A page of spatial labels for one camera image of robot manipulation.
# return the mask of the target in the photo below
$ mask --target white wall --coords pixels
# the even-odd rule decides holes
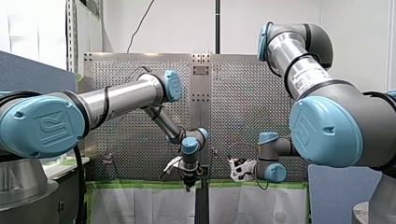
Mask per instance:
[[[334,77],[361,91],[387,90],[391,1],[322,0],[321,23],[333,44]]]
[[[149,2],[104,0],[104,51],[126,52]],[[394,5],[393,0],[222,0],[221,53],[256,54],[259,31],[268,21],[312,22],[332,39],[334,77],[361,91],[396,89]],[[154,2],[131,48],[135,53],[209,50],[215,51],[214,0]]]
[[[104,0],[104,49],[125,52],[150,0]],[[320,0],[222,0],[221,53],[256,54],[267,21],[320,23]],[[131,52],[215,51],[215,1],[154,2]]]
[[[320,0],[222,0],[221,53],[257,54],[268,21],[320,25]]]
[[[104,50],[126,52],[151,0],[104,0]],[[155,1],[134,38],[131,51],[207,52],[214,50],[215,1]]]

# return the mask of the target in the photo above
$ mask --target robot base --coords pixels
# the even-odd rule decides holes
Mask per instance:
[[[353,208],[353,224],[396,224],[396,179],[382,175],[368,203]]]
[[[57,224],[59,221],[58,183],[50,181],[47,190],[21,202],[0,207],[2,224]]]

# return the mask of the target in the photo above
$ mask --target metal frame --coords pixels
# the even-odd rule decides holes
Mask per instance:
[[[66,2],[67,71],[78,71],[78,29],[77,6],[75,0]]]
[[[211,63],[210,54],[192,54],[191,64],[191,126],[209,130],[210,138],[210,107],[211,107]],[[208,171],[210,141],[200,152],[201,167],[206,168],[201,176],[201,188],[196,190],[195,223],[209,223],[209,187]]]
[[[215,55],[209,53],[86,53],[84,55],[85,76],[84,79],[78,83],[78,89],[79,92],[85,92],[103,88],[106,85],[122,84],[120,80],[125,80],[128,76],[133,75],[131,73],[137,66],[153,65],[153,68],[163,68],[164,64],[165,66],[170,66],[165,69],[170,69],[180,65],[184,69],[182,71],[183,74],[181,75],[184,91],[181,102],[166,104],[166,109],[170,116],[174,119],[180,119],[180,116],[183,116],[183,113],[189,113],[187,120],[180,119],[184,120],[184,123],[179,123],[179,125],[183,126],[185,129],[203,127],[209,131],[209,140],[207,141],[205,148],[200,152],[199,158],[201,165],[206,168],[208,176],[202,176],[202,186],[196,191],[195,206],[195,223],[208,223],[208,181],[210,178],[229,178],[229,166],[226,160],[226,154],[229,152],[227,146],[233,141],[248,141],[250,144],[256,144],[258,134],[260,132],[276,131],[280,132],[282,135],[288,135],[289,128],[287,121],[293,101],[284,91],[282,80],[273,76],[268,70],[268,67],[265,64],[258,62],[256,57],[253,55]],[[245,86],[249,86],[251,89],[244,89]],[[235,96],[243,96],[246,97],[246,99],[234,98]],[[251,107],[248,112],[246,112],[246,105]],[[253,122],[255,123],[253,123],[254,127],[252,129],[246,130],[243,127],[234,127],[233,117],[235,116],[235,109],[240,110],[241,113],[243,113],[243,116],[248,116],[251,117],[250,119],[253,119]],[[135,111],[131,114],[132,118],[136,119],[148,118],[143,111]],[[246,120],[241,119],[242,117],[239,116],[236,119],[236,122],[239,124],[242,122],[249,126],[250,123],[246,123]],[[124,122],[128,122],[128,120],[134,122],[133,119],[127,119]],[[144,129],[147,129],[147,127],[157,130],[158,132],[155,131],[154,133],[150,133],[150,135],[152,135],[150,137],[152,140],[150,142],[146,141],[142,143],[144,146],[140,146],[135,149],[129,148],[127,151],[129,153],[128,156],[138,156],[142,161],[150,158],[152,162],[144,161],[148,162],[148,164],[143,165],[143,168],[139,168],[139,164],[129,164],[129,161],[127,160],[128,158],[120,158],[121,162],[126,162],[121,165],[121,169],[127,169],[130,171],[131,169],[129,168],[134,167],[136,169],[135,172],[143,174],[141,173],[142,169],[146,169],[145,171],[147,172],[148,167],[150,167],[151,171],[158,169],[160,173],[161,169],[163,169],[163,167],[166,166],[166,163],[168,163],[174,156],[167,150],[177,149],[177,147],[163,145],[163,133],[151,120],[147,119],[147,122],[143,121],[141,124],[143,124],[144,127],[142,129],[138,129],[138,132],[144,132]],[[131,130],[129,131],[132,132],[134,126],[132,123],[129,125],[132,125]],[[124,129],[126,132],[125,134],[128,134],[129,138],[133,138],[134,135],[128,133],[127,130],[128,129]],[[97,148],[101,147],[100,142],[103,142],[103,139],[101,138],[105,136],[108,138],[108,134],[101,129],[89,134],[85,139],[86,155],[92,156],[90,152],[96,152],[96,158],[102,159],[101,156],[103,155],[101,154],[103,154],[103,151],[98,151]],[[141,151],[141,148],[146,148],[147,145],[152,150],[146,152]],[[161,154],[161,151],[163,150],[162,147],[165,147],[165,151],[170,154],[169,160],[165,158],[165,160],[167,160],[165,164],[160,164],[164,160],[164,157]],[[245,148],[238,148],[236,151],[230,151],[235,156],[240,158],[245,157],[247,159],[255,159],[258,153],[257,151],[251,150],[251,148],[248,150],[245,150]],[[91,166],[88,167],[88,177],[91,177],[91,180],[96,180],[95,178],[92,178],[92,171],[100,171],[102,169],[101,166],[103,166],[101,162],[94,161],[95,159],[91,162]],[[281,161],[286,163],[287,169],[291,174],[291,176],[288,176],[287,181],[307,180],[306,162],[299,158],[281,158]],[[139,176],[138,178],[148,180],[155,179],[153,177],[147,178],[147,176],[151,175],[147,174],[146,176]],[[173,175],[168,179],[178,179],[178,175]]]
[[[225,159],[228,152],[239,158],[254,159],[257,156],[257,152],[251,148],[228,151],[227,146],[232,142],[244,141],[256,144],[260,132],[276,131],[281,135],[289,134],[288,116],[293,101],[284,91],[282,80],[273,76],[267,66],[257,62],[253,55],[86,53],[85,77],[79,83],[79,91],[90,91],[94,85],[96,89],[103,88],[109,85],[105,83],[106,81],[113,81],[114,78],[110,77],[94,77],[95,73],[99,73],[99,69],[107,70],[108,74],[112,71],[123,71],[121,76],[126,76],[128,72],[125,71],[133,70],[131,67],[133,64],[159,66],[162,63],[172,66],[183,63],[190,67],[190,71],[183,71],[184,76],[186,72],[190,73],[190,78],[185,79],[184,81],[187,82],[183,83],[185,92],[183,102],[172,103],[166,107],[171,108],[171,116],[179,117],[188,111],[172,110],[173,106],[183,106],[181,109],[185,109],[188,104],[190,114],[188,122],[182,124],[184,128],[204,127],[209,130],[209,141],[201,152],[200,162],[203,166],[213,163],[213,169],[210,169],[213,173],[209,174],[211,177],[229,178],[229,167]],[[239,97],[239,94],[246,99],[234,98]],[[152,121],[148,123],[150,125],[152,123],[153,129],[158,130],[163,136]],[[238,125],[252,127],[247,129]],[[95,151],[95,146],[94,134],[90,134],[86,139],[86,151]],[[288,181],[306,181],[306,162],[298,158],[281,158],[281,161],[286,163],[290,173]],[[164,166],[166,164],[156,168],[160,170]]]

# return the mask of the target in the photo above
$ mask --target robotic arm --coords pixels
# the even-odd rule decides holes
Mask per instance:
[[[327,72],[332,67],[332,42],[313,24],[269,22],[261,30],[258,57],[274,73],[277,69],[296,100],[290,113],[291,139],[262,133],[258,160],[229,160],[233,180],[256,176],[284,181],[286,170],[278,156],[301,156],[331,167],[367,166],[396,177],[395,91],[361,93],[333,79]]]
[[[0,101],[1,154],[33,159],[59,156],[106,120],[144,108],[172,143],[182,145],[182,161],[191,167],[191,163],[197,164],[196,148],[204,146],[207,132],[182,132],[184,129],[166,114],[161,104],[177,101],[180,94],[179,76],[171,70],[161,76],[144,74],[135,82],[82,94],[6,94]],[[193,141],[196,148],[191,149],[188,143],[195,144]]]

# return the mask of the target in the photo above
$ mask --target metal post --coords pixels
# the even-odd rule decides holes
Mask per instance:
[[[216,0],[216,54],[220,54],[220,0]]]
[[[191,66],[191,127],[210,130],[210,54],[193,54]],[[195,224],[209,223],[209,188],[207,185],[209,149],[209,142],[207,142],[199,155],[199,162],[205,172],[201,175],[201,188],[196,190]]]

